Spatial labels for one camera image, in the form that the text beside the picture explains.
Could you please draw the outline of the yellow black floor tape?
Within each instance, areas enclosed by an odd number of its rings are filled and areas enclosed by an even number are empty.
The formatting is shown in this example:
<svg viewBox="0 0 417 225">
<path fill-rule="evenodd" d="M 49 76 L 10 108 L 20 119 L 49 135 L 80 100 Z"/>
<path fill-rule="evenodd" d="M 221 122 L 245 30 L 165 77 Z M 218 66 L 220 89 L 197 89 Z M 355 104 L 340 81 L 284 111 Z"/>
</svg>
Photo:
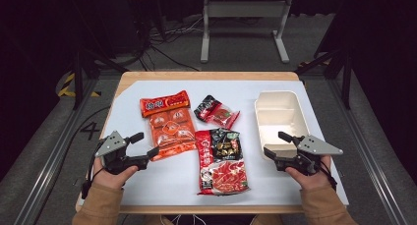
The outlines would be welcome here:
<svg viewBox="0 0 417 225">
<path fill-rule="evenodd" d="M 58 91 L 59 96 L 70 96 L 75 97 L 76 93 L 74 91 L 70 91 L 70 85 L 72 81 L 75 79 L 75 74 L 73 72 L 70 72 L 65 79 L 65 81 L 62 84 L 62 87 Z"/>
</svg>

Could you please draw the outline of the white table sheet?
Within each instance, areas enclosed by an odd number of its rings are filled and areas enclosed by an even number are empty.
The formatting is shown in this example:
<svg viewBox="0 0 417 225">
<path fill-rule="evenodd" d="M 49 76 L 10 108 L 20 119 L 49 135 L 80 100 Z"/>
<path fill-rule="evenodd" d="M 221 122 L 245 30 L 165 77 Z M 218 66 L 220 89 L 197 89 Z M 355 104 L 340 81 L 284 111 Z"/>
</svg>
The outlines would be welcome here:
<svg viewBox="0 0 417 225">
<path fill-rule="evenodd" d="M 323 136 L 309 97 L 299 81 L 136 81 L 115 97 L 103 134 L 117 131 L 123 137 L 145 132 L 142 141 L 127 148 L 129 155 L 149 150 L 151 136 L 142 117 L 140 100 L 186 90 L 191 105 L 211 94 L 240 112 L 233 129 L 240 134 L 249 190 L 232 196 L 199 193 L 199 157 L 186 151 L 149 164 L 124 187 L 123 213 L 265 213 L 269 210 L 296 213 L 302 210 L 300 186 L 286 173 L 278 172 L 261 149 L 255 101 L 263 91 L 293 91 L 299 99 L 309 134 Z"/>
</svg>

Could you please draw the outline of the white metal stand frame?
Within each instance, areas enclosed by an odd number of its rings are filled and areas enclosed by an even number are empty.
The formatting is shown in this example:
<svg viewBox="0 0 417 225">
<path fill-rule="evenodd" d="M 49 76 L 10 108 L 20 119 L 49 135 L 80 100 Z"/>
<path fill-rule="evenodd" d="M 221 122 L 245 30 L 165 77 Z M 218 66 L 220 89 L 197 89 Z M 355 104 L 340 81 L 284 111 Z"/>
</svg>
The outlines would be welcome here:
<svg viewBox="0 0 417 225">
<path fill-rule="evenodd" d="M 278 18 L 279 27 L 271 32 L 281 62 L 289 63 L 283 31 L 292 6 L 292 0 L 278 1 L 211 1 L 204 0 L 202 63 L 209 61 L 209 19 L 210 18 Z"/>
</svg>

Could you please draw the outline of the black stand with legs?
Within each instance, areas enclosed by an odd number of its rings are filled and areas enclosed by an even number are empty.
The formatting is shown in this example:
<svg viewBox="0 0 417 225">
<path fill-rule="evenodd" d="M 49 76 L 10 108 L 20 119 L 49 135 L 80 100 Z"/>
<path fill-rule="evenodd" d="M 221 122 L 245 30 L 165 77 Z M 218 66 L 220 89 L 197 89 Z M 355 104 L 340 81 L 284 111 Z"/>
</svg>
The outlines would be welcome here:
<svg viewBox="0 0 417 225">
<path fill-rule="evenodd" d="M 120 74 L 128 71 L 127 68 L 112 61 L 115 55 L 111 50 L 112 45 L 98 7 L 98 1 L 68 0 L 70 14 L 66 30 L 68 42 L 74 52 L 72 71 L 75 73 L 75 109 L 78 109 L 87 97 L 84 90 L 83 74 L 86 74 L 89 79 L 97 79 L 99 76 L 100 68 L 94 63 L 95 60 Z"/>
<path fill-rule="evenodd" d="M 348 49 L 337 49 L 327 52 L 311 62 L 300 64 L 295 73 L 300 76 L 320 64 L 328 62 L 324 70 L 324 76 L 328 80 L 334 80 L 342 73 L 341 101 L 346 109 L 350 109 L 350 82 L 352 75 L 352 61 Z"/>
</svg>

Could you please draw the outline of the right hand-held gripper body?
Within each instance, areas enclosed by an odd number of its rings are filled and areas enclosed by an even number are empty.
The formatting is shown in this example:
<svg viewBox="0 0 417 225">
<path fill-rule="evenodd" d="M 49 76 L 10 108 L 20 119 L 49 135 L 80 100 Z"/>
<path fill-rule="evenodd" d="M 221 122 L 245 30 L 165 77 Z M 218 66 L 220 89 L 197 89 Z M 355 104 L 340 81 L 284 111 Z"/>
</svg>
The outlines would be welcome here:
<svg viewBox="0 0 417 225">
<path fill-rule="evenodd" d="M 321 169 L 321 158 L 324 155 L 341 155 L 343 150 L 312 135 L 293 137 L 296 154 L 293 157 L 276 157 L 274 161 L 278 171 L 291 167 L 305 176 L 312 176 Z"/>
</svg>

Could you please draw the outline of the person's right leg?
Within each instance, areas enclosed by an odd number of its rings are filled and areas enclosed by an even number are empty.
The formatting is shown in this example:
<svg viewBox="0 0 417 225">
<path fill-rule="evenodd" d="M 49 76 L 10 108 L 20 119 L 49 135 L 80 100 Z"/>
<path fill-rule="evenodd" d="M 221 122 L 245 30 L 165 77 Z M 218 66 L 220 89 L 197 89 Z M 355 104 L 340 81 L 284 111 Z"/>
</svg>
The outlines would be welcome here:
<svg viewBox="0 0 417 225">
<path fill-rule="evenodd" d="M 276 214 L 257 214 L 250 225 L 283 225 L 283 222 Z"/>
</svg>

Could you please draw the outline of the white plastic container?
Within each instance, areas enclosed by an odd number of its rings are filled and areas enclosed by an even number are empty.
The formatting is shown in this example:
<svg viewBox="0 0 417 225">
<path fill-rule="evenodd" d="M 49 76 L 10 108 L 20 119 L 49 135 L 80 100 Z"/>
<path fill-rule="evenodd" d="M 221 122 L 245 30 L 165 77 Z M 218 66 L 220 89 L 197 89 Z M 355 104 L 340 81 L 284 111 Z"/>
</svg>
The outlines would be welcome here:
<svg viewBox="0 0 417 225">
<path fill-rule="evenodd" d="M 297 147 L 278 136 L 284 132 L 301 137 L 309 134 L 298 96 L 293 91 L 263 91 L 255 101 L 261 149 L 265 147 L 279 157 L 292 158 Z"/>
</svg>

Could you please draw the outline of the person's leg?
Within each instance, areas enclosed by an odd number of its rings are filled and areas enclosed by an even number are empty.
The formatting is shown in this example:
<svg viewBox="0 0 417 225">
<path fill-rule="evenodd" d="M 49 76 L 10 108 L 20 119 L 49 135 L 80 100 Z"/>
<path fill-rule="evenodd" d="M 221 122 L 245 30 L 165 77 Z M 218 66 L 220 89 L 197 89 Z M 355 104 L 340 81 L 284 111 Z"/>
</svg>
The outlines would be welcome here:
<svg viewBox="0 0 417 225">
<path fill-rule="evenodd" d="M 174 223 L 163 215 L 146 215 L 144 225 L 174 225 Z"/>
<path fill-rule="evenodd" d="M 257 214 L 250 225 L 283 225 L 283 222 L 276 214 Z"/>
</svg>

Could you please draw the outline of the large red black food packet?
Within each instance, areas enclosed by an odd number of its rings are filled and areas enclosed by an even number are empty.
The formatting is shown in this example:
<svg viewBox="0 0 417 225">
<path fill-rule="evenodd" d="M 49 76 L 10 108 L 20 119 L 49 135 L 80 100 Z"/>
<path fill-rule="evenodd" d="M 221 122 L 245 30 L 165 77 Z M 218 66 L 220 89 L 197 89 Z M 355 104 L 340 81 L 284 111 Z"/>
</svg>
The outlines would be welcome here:
<svg viewBox="0 0 417 225">
<path fill-rule="evenodd" d="M 195 133 L 200 195 L 226 196 L 249 190 L 240 134 L 219 128 Z"/>
</svg>

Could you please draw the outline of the person's left hand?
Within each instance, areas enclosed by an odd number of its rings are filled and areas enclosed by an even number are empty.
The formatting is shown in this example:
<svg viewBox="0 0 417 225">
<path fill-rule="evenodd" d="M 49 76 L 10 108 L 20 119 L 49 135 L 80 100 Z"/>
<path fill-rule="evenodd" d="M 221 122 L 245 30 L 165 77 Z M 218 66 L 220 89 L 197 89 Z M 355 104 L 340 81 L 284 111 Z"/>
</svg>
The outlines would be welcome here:
<svg viewBox="0 0 417 225">
<path fill-rule="evenodd" d="M 115 190 L 121 190 L 125 183 L 138 171 L 137 166 L 131 166 L 123 172 L 113 175 L 103 168 L 99 158 L 94 160 L 92 169 L 92 181 L 94 183 Z"/>
</svg>

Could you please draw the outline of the person's right hand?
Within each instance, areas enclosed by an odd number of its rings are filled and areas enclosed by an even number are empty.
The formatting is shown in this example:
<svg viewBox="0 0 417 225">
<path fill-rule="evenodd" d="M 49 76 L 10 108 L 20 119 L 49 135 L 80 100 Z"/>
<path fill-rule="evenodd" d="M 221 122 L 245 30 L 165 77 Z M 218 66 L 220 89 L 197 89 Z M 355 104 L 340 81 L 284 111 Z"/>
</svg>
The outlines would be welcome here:
<svg viewBox="0 0 417 225">
<path fill-rule="evenodd" d="M 300 186 L 303 191 L 313 190 L 325 186 L 330 186 L 326 170 L 330 168 L 331 157 L 325 155 L 321 158 L 321 169 L 313 176 L 305 176 L 294 168 L 287 167 L 285 172 L 289 174 Z"/>
</svg>

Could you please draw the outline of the person's left leg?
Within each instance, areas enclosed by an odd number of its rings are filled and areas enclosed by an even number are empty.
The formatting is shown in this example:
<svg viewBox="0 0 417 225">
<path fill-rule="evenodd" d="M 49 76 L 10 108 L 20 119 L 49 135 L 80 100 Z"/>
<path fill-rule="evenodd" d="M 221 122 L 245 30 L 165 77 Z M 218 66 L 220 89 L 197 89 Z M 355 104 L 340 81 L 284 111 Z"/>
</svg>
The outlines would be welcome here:
<svg viewBox="0 0 417 225">
<path fill-rule="evenodd" d="M 174 223 L 163 215 L 146 215 L 144 225 L 174 225 Z"/>
</svg>

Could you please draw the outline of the orange food packet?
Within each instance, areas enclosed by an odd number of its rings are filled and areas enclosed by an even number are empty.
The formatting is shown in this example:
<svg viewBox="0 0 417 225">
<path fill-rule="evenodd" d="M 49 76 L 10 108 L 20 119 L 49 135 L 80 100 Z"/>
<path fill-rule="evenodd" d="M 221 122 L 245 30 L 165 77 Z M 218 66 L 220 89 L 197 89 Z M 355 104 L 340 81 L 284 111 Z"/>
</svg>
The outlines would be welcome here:
<svg viewBox="0 0 417 225">
<path fill-rule="evenodd" d="M 142 117 L 149 121 L 153 146 L 159 148 L 153 161 L 196 148 L 191 101 L 186 90 L 172 95 L 142 98 L 140 107 Z"/>
</svg>

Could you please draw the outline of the small red black food packet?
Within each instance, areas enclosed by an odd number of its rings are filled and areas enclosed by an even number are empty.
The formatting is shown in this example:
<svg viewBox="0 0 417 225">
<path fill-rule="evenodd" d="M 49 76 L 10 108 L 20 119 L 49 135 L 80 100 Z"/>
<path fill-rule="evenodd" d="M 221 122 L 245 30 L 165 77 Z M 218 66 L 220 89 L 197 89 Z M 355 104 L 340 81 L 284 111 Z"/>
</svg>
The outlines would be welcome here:
<svg viewBox="0 0 417 225">
<path fill-rule="evenodd" d="M 238 119 L 240 112 L 232 111 L 228 106 L 207 95 L 194 110 L 196 117 L 205 122 L 230 130 Z"/>
</svg>

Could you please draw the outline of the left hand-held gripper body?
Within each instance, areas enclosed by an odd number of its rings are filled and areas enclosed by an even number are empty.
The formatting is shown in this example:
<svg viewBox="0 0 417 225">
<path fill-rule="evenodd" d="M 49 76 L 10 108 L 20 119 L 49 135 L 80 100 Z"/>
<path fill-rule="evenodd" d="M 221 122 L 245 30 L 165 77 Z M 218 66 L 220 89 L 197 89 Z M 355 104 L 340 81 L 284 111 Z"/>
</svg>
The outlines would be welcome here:
<svg viewBox="0 0 417 225">
<path fill-rule="evenodd" d="M 149 160 L 147 155 L 128 156 L 126 151 L 129 143 L 117 131 L 113 131 L 98 144 L 98 150 L 94 154 L 101 160 L 104 169 L 117 175 L 131 166 L 137 166 L 139 170 L 146 170 Z"/>
</svg>

